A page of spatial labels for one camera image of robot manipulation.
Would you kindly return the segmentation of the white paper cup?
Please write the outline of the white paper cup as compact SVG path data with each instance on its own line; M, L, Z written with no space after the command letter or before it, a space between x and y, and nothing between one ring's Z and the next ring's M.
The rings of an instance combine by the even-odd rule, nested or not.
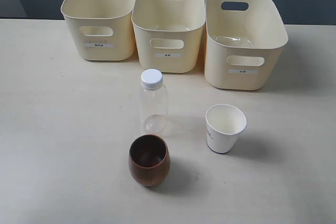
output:
M206 111L205 120L207 145L219 154L229 152L247 126L244 113L230 104L211 106Z

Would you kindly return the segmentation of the left cream plastic bin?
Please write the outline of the left cream plastic bin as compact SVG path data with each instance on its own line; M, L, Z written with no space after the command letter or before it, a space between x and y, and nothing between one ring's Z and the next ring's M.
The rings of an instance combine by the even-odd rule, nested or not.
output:
M135 49L135 0L64 0L60 11L79 55L89 61L122 61Z

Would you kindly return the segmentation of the middle cream plastic bin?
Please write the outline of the middle cream plastic bin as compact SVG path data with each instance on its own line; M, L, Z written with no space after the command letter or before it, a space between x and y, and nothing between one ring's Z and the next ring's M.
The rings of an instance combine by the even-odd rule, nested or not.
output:
M135 0L131 20L144 69L186 73L195 67L205 0Z

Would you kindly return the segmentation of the brown wooden cup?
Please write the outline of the brown wooden cup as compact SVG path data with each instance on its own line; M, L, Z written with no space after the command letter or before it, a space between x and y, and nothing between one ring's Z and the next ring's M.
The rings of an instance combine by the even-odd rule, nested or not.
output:
M142 186L161 184L167 177L171 159L166 142L154 134L139 136L129 148L129 171Z

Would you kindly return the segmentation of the cream plastic bin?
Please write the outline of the cream plastic bin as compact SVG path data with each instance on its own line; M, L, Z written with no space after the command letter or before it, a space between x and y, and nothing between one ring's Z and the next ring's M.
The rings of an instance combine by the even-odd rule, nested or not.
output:
M135 0L131 20L144 69L186 73L195 67L205 0Z
M64 0L60 11L79 55L89 61L122 61L135 49L135 0Z
M220 89L258 90L288 35L272 0L205 0L205 79Z

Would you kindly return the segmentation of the clear plastic bottle white cap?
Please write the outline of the clear plastic bottle white cap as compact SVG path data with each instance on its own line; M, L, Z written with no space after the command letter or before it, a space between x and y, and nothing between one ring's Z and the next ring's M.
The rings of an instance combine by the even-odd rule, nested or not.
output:
M141 74L140 125L147 134L159 135L166 127L168 92L163 80L163 73L157 69Z

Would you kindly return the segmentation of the right cream plastic bin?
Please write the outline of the right cream plastic bin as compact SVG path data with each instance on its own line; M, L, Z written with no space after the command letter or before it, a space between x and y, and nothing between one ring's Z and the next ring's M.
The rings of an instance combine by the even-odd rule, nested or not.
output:
M288 35L272 0L205 0L205 79L220 89L258 90Z

